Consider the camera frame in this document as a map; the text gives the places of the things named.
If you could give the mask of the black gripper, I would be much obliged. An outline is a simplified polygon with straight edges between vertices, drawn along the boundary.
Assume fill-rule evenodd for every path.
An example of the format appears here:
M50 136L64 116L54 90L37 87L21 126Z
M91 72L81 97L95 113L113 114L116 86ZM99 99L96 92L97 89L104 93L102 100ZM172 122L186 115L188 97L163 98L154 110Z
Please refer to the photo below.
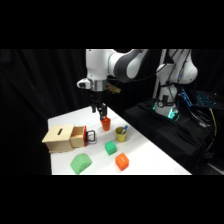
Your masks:
M100 113L100 121L102 121L107 116L107 105L104 104L105 101L105 91L95 92L89 91L90 96L90 106L92 107L92 112Z

